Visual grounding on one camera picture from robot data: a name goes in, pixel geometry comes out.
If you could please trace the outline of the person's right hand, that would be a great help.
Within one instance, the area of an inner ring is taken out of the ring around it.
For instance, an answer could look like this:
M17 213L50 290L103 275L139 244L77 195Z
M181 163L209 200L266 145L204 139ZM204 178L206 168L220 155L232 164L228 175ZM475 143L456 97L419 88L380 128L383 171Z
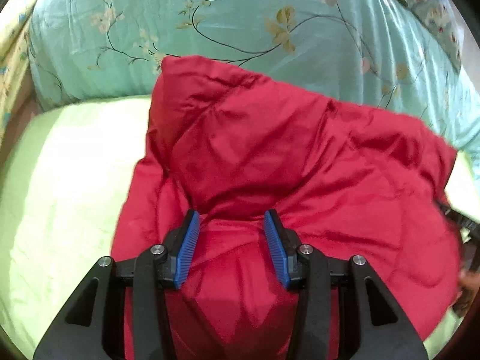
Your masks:
M461 269L458 277L458 293L452 305L458 317L465 317L479 291L479 272Z

